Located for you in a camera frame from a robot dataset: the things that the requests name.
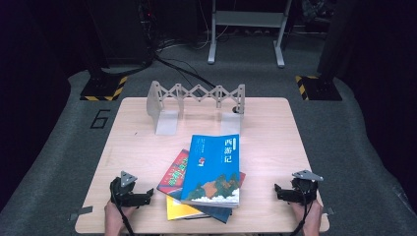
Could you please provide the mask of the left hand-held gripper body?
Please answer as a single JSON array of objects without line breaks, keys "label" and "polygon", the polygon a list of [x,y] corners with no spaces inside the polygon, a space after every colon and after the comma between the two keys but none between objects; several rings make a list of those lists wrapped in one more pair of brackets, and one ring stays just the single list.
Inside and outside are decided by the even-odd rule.
[{"label": "left hand-held gripper body", "polygon": [[140,197],[133,193],[137,177],[122,171],[110,183],[110,201],[120,207],[139,207]]}]

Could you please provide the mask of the grey expandable book rack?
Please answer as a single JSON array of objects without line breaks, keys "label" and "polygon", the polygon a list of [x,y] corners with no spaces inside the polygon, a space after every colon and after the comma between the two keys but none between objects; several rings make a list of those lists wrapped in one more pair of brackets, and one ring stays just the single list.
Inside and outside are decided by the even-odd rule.
[{"label": "grey expandable book rack", "polygon": [[220,135],[240,134],[245,111],[245,91],[244,85],[228,91],[223,86],[206,89],[196,85],[187,89],[181,84],[164,88],[158,81],[153,81],[147,97],[147,113],[152,118],[157,135],[175,135],[179,120],[184,116],[187,99],[198,103],[212,99],[220,113]]}]

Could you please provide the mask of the yellow book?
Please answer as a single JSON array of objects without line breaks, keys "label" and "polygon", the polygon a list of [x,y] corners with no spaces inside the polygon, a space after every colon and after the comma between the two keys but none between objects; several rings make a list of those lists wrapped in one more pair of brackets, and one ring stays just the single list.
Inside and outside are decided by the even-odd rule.
[{"label": "yellow book", "polygon": [[170,196],[166,197],[166,212],[168,220],[195,219],[208,217],[207,214],[201,212],[200,210],[182,204],[181,202]]}]

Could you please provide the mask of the black stand base striped edge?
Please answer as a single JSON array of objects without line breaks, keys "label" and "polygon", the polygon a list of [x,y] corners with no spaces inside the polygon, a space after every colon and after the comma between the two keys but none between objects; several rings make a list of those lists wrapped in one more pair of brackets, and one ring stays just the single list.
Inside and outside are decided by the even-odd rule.
[{"label": "black stand base striped edge", "polygon": [[126,76],[115,75],[105,76],[103,79],[89,79],[81,92],[80,100],[117,100],[126,82]]},{"label": "black stand base striped edge", "polygon": [[342,100],[333,82],[325,82],[314,76],[296,76],[295,81],[304,100]]}]

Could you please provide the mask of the red picture book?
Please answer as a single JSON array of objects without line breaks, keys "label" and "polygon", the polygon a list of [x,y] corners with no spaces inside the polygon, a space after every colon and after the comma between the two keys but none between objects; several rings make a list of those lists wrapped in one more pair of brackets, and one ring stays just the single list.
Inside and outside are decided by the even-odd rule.
[{"label": "red picture book", "polygon": [[[157,190],[165,194],[166,197],[170,196],[176,200],[180,201],[183,182],[186,174],[186,169],[188,165],[189,151],[182,149],[177,157],[174,159],[170,167],[166,170],[165,174],[161,178],[159,184],[157,185]],[[245,180],[246,174],[240,172],[240,187]],[[190,207],[193,207],[197,210],[208,215],[208,217],[215,218],[216,220],[226,223],[229,216],[232,214],[233,208],[229,207],[219,207],[219,206],[194,206],[185,204]]]}]

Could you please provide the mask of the person's left hand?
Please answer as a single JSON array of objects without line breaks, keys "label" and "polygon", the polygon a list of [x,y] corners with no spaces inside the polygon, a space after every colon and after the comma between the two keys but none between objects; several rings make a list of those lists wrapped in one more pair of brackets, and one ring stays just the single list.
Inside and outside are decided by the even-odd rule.
[{"label": "person's left hand", "polygon": [[108,202],[104,207],[104,211],[104,236],[120,236],[121,232],[125,229],[125,224],[116,204]]}]

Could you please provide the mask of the person's right hand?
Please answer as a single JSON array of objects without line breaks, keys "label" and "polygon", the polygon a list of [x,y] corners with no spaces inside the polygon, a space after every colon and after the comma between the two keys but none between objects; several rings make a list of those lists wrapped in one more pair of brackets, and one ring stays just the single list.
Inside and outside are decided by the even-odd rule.
[{"label": "person's right hand", "polygon": [[301,229],[303,236],[319,236],[322,222],[323,206],[318,201],[308,206],[290,203],[297,221],[304,221]]}]

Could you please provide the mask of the blue book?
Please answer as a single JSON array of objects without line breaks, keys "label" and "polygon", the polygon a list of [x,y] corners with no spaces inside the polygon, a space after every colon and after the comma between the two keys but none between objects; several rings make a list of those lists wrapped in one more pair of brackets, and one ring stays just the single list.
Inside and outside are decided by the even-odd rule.
[{"label": "blue book", "polygon": [[207,207],[240,204],[240,135],[193,135],[180,201]]}]

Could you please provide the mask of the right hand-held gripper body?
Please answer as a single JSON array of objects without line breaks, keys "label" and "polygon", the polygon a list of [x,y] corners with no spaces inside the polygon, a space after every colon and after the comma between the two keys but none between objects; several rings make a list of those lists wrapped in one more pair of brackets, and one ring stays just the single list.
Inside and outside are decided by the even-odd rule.
[{"label": "right hand-held gripper body", "polygon": [[292,189],[286,196],[291,203],[307,205],[317,198],[319,183],[324,180],[310,170],[301,170],[292,174]]}]

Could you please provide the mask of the black equipment cabinet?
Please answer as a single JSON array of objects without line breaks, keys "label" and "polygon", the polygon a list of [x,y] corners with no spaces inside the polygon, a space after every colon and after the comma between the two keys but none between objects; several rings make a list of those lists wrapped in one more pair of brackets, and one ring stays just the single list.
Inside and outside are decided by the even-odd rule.
[{"label": "black equipment cabinet", "polygon": [[139,0],[87,0],[87,6],[109,65],[151,62]]}]

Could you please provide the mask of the white metal stand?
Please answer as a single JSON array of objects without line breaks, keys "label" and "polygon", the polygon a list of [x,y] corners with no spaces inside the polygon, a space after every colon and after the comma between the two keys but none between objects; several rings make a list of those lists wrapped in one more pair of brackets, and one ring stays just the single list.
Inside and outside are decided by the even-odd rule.
[{"label": "white metal stand", "polygon": [[286,0],[285,9],[283,12],[268,13],[217,10],[216,0],[211,0],[211,42],[208,52],[208,63],[212,65],[215,62],[217,26],[274,28],[279,29],[277,40],[273,41],[276,64],[278,68],[284,68],[285,63],[283,59],[281,44],[285,33],[292,1],[293,0]]}]

